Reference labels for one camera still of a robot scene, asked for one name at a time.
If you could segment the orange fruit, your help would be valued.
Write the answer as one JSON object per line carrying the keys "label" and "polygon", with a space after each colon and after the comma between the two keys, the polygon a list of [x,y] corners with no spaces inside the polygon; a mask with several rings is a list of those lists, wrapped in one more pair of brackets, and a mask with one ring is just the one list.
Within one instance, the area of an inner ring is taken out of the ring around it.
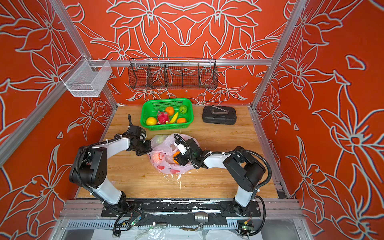
{"label": "orange fruit", "polygon": [[179,163],[179,154],[180,154],[181,152],[176,152],[174,155],[173,155],[173,161],[175,162],[175,164],[178,164],[178,165],[180,165],[180,163]]}
{"label": "orange fruit", "polygon": [[182,124],[182,123],[186,123],[187,122],[187,119],[185,119],[185,118],[179,118],[179,119],[177,119],[177,123],[178,124]]}
{"label": "orange fruit", "polygon": [[166,112],[170,117],[172,117],[172,116],[175,114],[175,110],[174,110],[174,108],[171,107],[171,106],[166,107],[165,112]]}

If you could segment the pink plastic bag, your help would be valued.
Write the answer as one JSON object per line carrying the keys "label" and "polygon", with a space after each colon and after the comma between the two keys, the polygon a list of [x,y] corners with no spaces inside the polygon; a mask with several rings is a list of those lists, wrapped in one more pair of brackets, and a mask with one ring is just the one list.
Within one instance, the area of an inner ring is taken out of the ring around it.
{"label": "pink plastic bag", "polygon": [[156,135],[151,139],[152,151],[148,154],[152,166],[163,174],[182,175],[194,169],[188,162],[186,165],[179,165],[174,156],[179,154],[179,149],[174,145],[174,134]]}

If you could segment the yellow apple fruit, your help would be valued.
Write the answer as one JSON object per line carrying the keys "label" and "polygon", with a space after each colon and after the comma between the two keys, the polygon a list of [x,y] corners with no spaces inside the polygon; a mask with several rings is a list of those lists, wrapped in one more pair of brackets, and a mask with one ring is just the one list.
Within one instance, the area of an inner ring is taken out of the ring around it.
{"label": "yellow apple fruit", "polygon": [[158,123],[158,120],[154,117],[149,117],[146,119],[147,126],[155,126]]}

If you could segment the red dragon fruit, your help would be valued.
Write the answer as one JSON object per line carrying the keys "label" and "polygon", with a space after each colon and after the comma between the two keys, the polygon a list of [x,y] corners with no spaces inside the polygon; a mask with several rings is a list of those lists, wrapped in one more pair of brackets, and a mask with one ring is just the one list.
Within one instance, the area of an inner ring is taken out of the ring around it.
{"label": "red dragon fruit", "polygon": [[158,125],[163,125],[163,124],[166,124],[166,121],[168,121],[170,118],[165,111],[158,111],[157,119],[158,119]]}

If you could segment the green fruit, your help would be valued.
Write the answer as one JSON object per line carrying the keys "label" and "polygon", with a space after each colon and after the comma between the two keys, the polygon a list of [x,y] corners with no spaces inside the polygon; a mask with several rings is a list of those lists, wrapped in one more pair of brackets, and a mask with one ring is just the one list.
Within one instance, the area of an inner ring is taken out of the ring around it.
{"label": "green fruit", "polygon": [[186,105],[181,105],[181,106],[179,107],[179,112],[180,112],[181,114],[186,114],[186,113],[188,112],[188,107],[187,107]]}

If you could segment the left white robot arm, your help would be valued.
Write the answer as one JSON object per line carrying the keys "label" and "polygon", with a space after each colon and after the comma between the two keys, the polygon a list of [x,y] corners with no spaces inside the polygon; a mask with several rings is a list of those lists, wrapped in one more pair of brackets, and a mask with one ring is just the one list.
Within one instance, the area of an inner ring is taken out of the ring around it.
{"label": "left white robot arm", "polygon": [[151,141],[146,131],[132,123],[128,115],[129,127],[126,132],[117,134],[111,140],[80,147],[71,168],[69,180],[84,188],[104,207],[119,215],[131,213],[137,204],[128,204],[126,194],[118,190],[108,179],[108,159],[120,152],[135,152],[137,156],[152,151]]}

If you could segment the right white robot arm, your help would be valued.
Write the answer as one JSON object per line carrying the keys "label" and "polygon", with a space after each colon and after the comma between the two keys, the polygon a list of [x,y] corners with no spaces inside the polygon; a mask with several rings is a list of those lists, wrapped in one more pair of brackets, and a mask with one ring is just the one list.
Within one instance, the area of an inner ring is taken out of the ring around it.
{"label": "right white robot arm", "polygon": [[239,216],[250,212],[250,204],[260,188],[272,178],[272,169],[267,160],[240,146],[228,152],[203,151],[195,140],[184,140],[179,135],[175,136],[174,146],[177,148],[174,161],[181,166],[190,163],[195,169],[220,168],[230,173],[238,184],[230,210]]}

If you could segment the green plastic basket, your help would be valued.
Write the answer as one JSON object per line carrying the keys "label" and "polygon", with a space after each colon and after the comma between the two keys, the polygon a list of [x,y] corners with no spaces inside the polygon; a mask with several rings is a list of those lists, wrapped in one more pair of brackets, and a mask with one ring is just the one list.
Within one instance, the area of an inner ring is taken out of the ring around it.
{"label": "green plastic basket", "polygon": [[192,102],[186,98],[147,101],[141,125],[151,131],[187,128],[194,120]]}

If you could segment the yellow banana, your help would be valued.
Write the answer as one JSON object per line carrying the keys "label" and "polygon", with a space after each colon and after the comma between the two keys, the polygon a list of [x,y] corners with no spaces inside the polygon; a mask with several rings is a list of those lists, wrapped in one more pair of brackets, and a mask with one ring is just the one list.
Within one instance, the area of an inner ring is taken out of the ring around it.
{"label": "yellow banana", "polygon": [[176,112],[175,114],[173,114],[172,116],[169,115],[169,120],[166,121],[166,124],[174,124],[177,122],[177,119],[178,119],[178,116],[179,116],[179,112]]}

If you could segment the black plastic tool case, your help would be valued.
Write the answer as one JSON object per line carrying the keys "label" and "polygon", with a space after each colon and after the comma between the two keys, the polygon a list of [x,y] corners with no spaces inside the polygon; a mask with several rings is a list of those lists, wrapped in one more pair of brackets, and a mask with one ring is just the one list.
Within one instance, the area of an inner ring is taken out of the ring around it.
{"label": "black plastic tool case", "polygon": [[226,106],[205,106],[202,119],[204,123],[234,125],[237,121],[236,110]]}

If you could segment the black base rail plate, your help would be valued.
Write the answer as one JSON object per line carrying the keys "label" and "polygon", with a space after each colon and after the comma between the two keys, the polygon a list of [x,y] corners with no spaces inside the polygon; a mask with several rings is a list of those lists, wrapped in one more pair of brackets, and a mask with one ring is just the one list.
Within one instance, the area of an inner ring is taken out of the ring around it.
{"label": "black base rail plate", "polygon": [[260,217],[262,215],[258,202],[250,202],[246,209],[236,205],[233,199],[129,199],[129,205],[137,207],[134,215],[176,215],[205,212],[220,217]]}

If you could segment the clear plastic wall bin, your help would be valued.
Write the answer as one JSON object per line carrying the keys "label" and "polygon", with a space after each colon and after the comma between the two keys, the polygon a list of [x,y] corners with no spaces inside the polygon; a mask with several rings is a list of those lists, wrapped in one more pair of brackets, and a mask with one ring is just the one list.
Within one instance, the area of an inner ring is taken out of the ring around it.
{"label": "clear plastic wall bin", "polygon": [[109,61],[97,62],[96,66],[92,63],[79,61],[61,76],[61,81],[74,97],[98,97],[110,78],[112,68]]}

